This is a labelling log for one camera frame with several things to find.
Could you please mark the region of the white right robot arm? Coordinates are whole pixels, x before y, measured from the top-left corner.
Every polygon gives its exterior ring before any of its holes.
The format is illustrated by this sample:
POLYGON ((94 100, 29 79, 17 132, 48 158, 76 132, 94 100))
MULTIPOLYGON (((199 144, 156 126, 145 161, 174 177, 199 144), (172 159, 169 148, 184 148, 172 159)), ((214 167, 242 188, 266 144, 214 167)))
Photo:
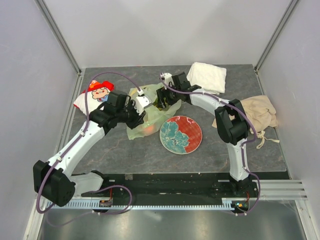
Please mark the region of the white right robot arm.
POLYGON ((238 99, 226 100, 213 95, 203 87, 191 85, 187 75, 161 73, 159 80, 164 87, 157 90, 161 107, 181 100, 211 113, 216 122, 220 139, 226 143, 229 156, 229 191, 235 197, 242 196, 252 183, 247 159, 247 143, 253 124, 238 99))

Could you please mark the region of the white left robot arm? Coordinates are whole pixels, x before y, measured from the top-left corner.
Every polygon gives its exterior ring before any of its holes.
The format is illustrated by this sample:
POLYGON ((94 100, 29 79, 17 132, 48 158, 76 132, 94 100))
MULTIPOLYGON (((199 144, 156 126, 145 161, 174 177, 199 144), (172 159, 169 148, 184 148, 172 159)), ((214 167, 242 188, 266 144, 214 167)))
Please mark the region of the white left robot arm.
POLYGON ((145 109, 152 104, 142 90, 131 98, 122 91, 112 91, 107 101, 92 110, 77 134, 46 162, 33 166, 34 190, 53 204, 63 207, 74 196, 94 192, 106 196, 110 185, 96 172, 73 175, 73 171, 87 152, 119 123, 134 129, 143 124, 145 109))

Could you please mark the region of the pale green plastic bag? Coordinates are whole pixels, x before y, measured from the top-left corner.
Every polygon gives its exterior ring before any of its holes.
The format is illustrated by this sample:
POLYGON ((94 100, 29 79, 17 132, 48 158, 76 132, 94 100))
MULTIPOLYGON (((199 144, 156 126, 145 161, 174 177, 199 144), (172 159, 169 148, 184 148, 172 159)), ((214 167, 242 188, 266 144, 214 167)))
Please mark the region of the pale green plastic bag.
MULTIPOLYGON (((153 101, 153 104, 155 104, 157 99, 156 90, 162 88, 163 86, 164 85, 162 83, 148 84, 143 85, 142 90, 144 91, 144 94, 147 95, 153 101)), ((143 118, 143 124, 137 126, 134 129, 130 129, 129 127, 126 128, 127 137, 129 140, 146 137, 146 135, 144 135, 143 133, 143 130, 144 128, 150 125, 155 125, 156 130, 158 132, 163 123, 167 121, 169 118, 173 117, 176 114, 176 112, 180 109, 182 101, 179 100, 175 104, 162 110, 158 109, 153 104, 145 109, 146 114, 143 118)))

